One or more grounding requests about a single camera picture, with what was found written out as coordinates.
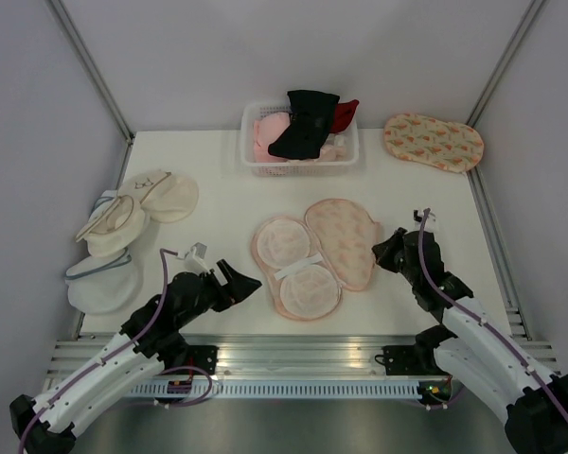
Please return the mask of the black bra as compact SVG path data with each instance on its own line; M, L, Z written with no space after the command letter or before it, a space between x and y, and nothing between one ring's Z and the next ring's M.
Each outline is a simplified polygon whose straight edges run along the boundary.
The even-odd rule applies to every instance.
M313 160L320 156L334 122L338 95L313 90L291 90L290 125L268 147L270 155L286 160Z

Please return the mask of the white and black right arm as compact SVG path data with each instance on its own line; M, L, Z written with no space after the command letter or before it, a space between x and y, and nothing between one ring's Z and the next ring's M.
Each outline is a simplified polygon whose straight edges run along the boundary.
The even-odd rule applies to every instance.
M555 374L495 325L446 271L433 233L399 228L372 253L381 269L406 279L436 321L412 345L383 347L386 372L449 375L497 416L515 452L567 453L568 374Z

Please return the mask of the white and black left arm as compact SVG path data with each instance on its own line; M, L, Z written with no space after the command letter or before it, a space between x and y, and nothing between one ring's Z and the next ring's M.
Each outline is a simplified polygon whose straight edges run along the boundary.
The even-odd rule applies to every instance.
M9 405L21 453L69 453L81 434L139 383L156 375L208 371L188 362L181 329L207 311L223 312L252 296L259 280L220 260L214 270L163 278L102 349L48 391L21 394Z

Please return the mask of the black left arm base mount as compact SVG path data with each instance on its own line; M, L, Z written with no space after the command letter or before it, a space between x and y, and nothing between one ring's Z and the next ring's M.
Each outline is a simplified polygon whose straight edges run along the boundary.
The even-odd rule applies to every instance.
M184 374L183 366L193 366L213 375L218 363L219 347L216 345L189 345L181 353L166 361L164 375Z

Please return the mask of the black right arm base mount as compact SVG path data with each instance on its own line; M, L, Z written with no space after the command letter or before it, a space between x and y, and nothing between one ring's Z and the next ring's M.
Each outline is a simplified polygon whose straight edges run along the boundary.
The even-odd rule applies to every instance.
M449 376L435 362L434 350L418 345L386 345L373 357L387 376Z

